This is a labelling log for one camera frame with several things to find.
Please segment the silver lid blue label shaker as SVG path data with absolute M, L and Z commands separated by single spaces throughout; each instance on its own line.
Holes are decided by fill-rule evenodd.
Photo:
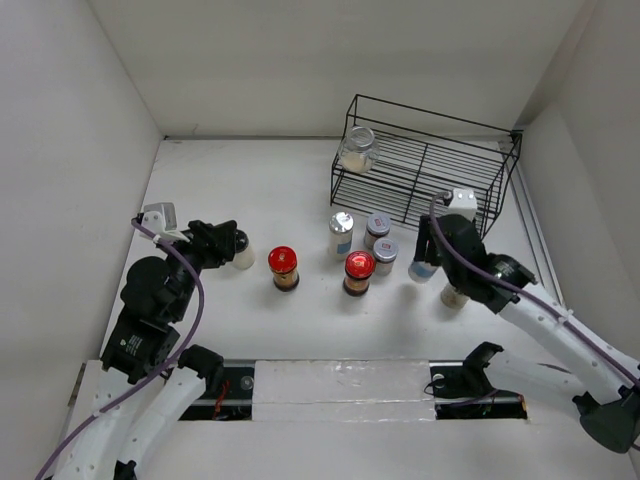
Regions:
M 345 211 L 336 212 L 328 223 L 330 255 L 336 260 L 343 260 L 351 252 L 354 229 L 353 216 Z

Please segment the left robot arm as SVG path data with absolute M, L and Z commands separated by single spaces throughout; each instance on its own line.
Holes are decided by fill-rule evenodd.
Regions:
M 237 223 L 193 220 L 184 231 L 149 223 L 140 213 L 132 226 L 165 252 L 128 270 L 123 308 L 100 357 L 92 413 L 54 450 L 40 479 L 138 479 L 189 406 L 222 387 L 224 359 L 180 335 L 191 298 L 205 306 L 200 274 L 234 259 Z

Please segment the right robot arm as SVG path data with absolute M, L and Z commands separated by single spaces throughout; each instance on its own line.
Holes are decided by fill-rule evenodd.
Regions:
M 461 295 L 519 328 L 560 365 L 522 360 L 485 341 L 462 362 L 471 397 L 512 391 L 576 420 L 596 443 L 624 454 L 639 438 L 639 362 L 610 347 L 570 311 L 554 305 L 534 274 L 516 259 L 486 251 L 462 215 L 421 217 L 415 260 L 442 268 Z

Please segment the clear glass jar white powder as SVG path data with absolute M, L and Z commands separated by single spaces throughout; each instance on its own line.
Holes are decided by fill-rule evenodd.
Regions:
M 339 163 L 348 172 L 366 173 L 379 157 L 378 138 L 365 126 L 353 126 L 345 134 L 338 150 Z

